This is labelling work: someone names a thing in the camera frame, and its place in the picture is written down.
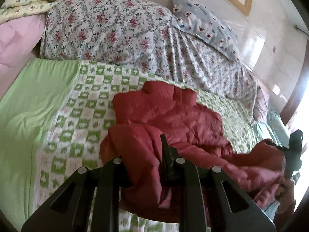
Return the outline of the person's right hand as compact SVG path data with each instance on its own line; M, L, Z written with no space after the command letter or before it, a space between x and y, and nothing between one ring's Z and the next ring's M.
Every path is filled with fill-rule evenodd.
M295 182L293 179L283 177L281 185L277 189L279 197L279 206L275 213L275 219L280 217L289 218L294 213L296 200L294 199Z

